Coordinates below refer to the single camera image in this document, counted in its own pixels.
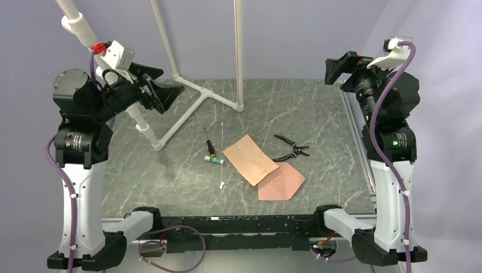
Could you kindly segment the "tan paper letter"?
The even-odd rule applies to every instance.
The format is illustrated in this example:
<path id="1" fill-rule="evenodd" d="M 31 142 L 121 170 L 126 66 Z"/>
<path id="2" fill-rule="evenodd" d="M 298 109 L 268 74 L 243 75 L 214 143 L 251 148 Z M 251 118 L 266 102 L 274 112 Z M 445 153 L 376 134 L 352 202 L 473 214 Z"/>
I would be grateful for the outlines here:
<path id="1" fill-rule="evenodd" d="M 249 135 L 223 150 L 223 154 L 252 186 L 258 185 L 267 175 L 280 167 L 262 152 Z"/>

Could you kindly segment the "pink envelope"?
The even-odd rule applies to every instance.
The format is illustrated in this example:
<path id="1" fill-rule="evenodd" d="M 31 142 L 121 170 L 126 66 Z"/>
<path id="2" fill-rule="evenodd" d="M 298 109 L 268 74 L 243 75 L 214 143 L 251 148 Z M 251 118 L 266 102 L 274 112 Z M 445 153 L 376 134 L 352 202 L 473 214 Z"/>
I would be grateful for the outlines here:
<path id="1" fill-rule="evenodd" d="M 305 177 L 289 163 L 277 164 L 279 168 L 257 184 L 259 201 L 290 200 L 305 181 Z"/>

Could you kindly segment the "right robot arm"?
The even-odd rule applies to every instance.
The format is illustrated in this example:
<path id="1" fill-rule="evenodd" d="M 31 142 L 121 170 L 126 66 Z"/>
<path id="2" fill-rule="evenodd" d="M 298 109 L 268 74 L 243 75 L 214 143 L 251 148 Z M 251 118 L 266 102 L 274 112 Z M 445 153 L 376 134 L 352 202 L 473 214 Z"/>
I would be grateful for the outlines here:
<path id="1" fill-rule="evenodd" d="M 415 238 L 410 208 L 417 144 L 407 117 L 420 102 L 419 81 L 393 66 L 377 67 L 373 58 L 354 51 L 327 59 L 325 65 L 327 85 L 348 74 L 340 89 L 356 96 L 363 113 L 362 141 L 375 182 L 377 211 L 376 224 L 370 225 L 339 205 L 322 205 L 313 215 L 314 231 L 341 235 L 356 259 L 371 266 L 427 261 L 427 251 Z"/>

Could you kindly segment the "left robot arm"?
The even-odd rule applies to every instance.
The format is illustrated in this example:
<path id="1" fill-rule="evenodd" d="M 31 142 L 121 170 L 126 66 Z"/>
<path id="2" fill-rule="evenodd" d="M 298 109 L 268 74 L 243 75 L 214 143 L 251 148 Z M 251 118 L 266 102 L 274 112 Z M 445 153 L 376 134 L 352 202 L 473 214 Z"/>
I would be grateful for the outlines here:
<path id="1" fill-rule="evenodd" d="M 132 80 L 117 74 L 112 84 L 101 84 L 72 68 L 53 81 L 62 120 L 44 151 L 63 182 L 64 220 L 60 246 L 47 259 L 49 269 L 113 268 L 130 242 L 142 234 L 150 239 L 162 234 L 161 213 L 154 207 L 136 208 L 112 227 L 102 225 L 102 180 L 113 136 L 108 121 L 135 104 L 163 114 L 184 91 L 182 85 L 157 83 L 161 69 L 132 64 L 129 72 Z"/>

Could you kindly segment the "green glue stick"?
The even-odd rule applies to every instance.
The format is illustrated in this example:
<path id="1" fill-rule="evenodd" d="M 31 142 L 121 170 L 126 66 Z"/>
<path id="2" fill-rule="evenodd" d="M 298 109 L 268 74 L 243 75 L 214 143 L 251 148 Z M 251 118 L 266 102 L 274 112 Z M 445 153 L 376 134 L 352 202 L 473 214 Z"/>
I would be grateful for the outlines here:
<path id="1" fill-rule="evenodd" d="M 213 164 L 223 165 L 224 160 L 213 156 L 204 156 L 204 160 Z"/>

